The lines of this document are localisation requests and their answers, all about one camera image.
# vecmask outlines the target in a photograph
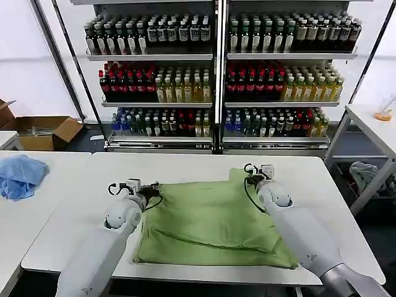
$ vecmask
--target cable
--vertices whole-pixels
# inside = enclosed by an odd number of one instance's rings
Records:
[[[248,190],[247,190],[247,188],[246,188],[246,184],[247,184],[247,181],[248,180],[248,178],[245,178],[245,180],[244,180],[244,182],[243,182],[243,186],[244,186],[244,188],[245,188],[245,193],[246,193],[246,195],[247,195],[247,197],[250,199],[250,201],[254,204],[254,206],[256,206],[256,208],[258,209],[258,210],[260,210],[260,212],[261,213],[265,213],[265,210],[264,209],[262,209],[261,207],[259,207],[255,202],[254,202],[254,200],[252,199],[252,197],[249,195],[249,193],[248,193]]]

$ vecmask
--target shelf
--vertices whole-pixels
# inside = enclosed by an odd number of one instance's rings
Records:
[[[166,2],[212,2],[211,0],[70,0],[74,5],[92,4],[133,4],[133,3],[166,3]]]
[[[103,107],[135,107],[135,108],[211,108],[212,103],[167,103],[167,102],[127,102],[127,103],[112,103],[103,102]]]
[[[270,108],[270,107],[336,107],[340,102],[226,102],[225,107],[256,107],[256,108]]]
[[[89,61],[211,61],[213,54],[87,55]]]
[[[343,53],[229,53],[229,60],[352,60],[358,55]]]

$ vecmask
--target white table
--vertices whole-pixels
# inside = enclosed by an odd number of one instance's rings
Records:
[[[0,150],[23,150],[17,131],[0,131]]]
[[[11,201],[0,196],[0,296],[8,296],[20,262],[44,227],[65,189],[72,187],[90,153],[1,151],[0,158],[25,154],[45,162],[49,172],[32,197]]]
[[[357,215],[359,211],[367,204],[371,197],[377,192],[385,180],[396,172],[396,119],[393,118],[389,122],[379,121],[374,117],[376,107],[372,105],[348,104],[345,106],[345,115],[338,127],[330,147],[327,150],[325,164],[328,169],[334,163],[334,148],[340,135],[347,129],[351,121],[353,121],[362,132],[374,143],[382,153],[387,155],[388,160],[378,172],[375,178],[360,194],[358,199],[351,206],[353,215]]]
[[[106,209],[114,202],[107,187],[128,178],[143,184],[227,180],[231,167],[246,163],[271,163],[275,179],[292,193],[293,200],[309,207],[334,235],[345,262],[356,271],[385,282],[377,261],[321,159],[316,157],[262,157],[238,155],[165,155],[95,153],[85,167],[85,180],[62,200],[22,261],[28,270],[60,272],[86,235],[103,224]],[[204,267],[165,264],[132,264],[139,229],[127,242],[113,277],[151,278],[202,282],[268,285],[321,285],[302,267],[296,270],[269,266]]]

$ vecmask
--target dark floor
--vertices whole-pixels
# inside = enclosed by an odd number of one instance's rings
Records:
[[[99,129],[84,129],[65,150],[102,152],[104,140],[90,141],[90,137],[95,135],[101,135]],[[381,152],[363,133],[347,132],[338,141],[335,154],[381,155]],[[332,175],[347,204],[350,204],[350,192],[345,186],[345,181],[340,175],[337,175],[337,172],[334,173],[334,169],[332,170]],[[391,296],[396,297],[396,206],[394,202],[392,200],[371,201],[357,216],[356,221],[386,276],[387,282],[384,287]],[[34,296],[52,297],[56,291],[56,280],[57,276],[54,275],[24,272],[11,296],[32,296],[34,291]],[[114,283],[112,289],[113,294],[131,296],[154,296],[158,292],[173,296],[295,296],[290,289],[279,287],[266,288],[248,285],[208,285],[151,281],[119,280]]]

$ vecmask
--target open cardboard box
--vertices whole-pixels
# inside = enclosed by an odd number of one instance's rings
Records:
[[[25,150],[63,150],[80,132],[83,125],[68,116],[23,116],[15,118],[9,109],[14,101],[0,99],[0,130],[17,131],[19,142]],[[53,129],[50,135],[26,135],[32,127]]]

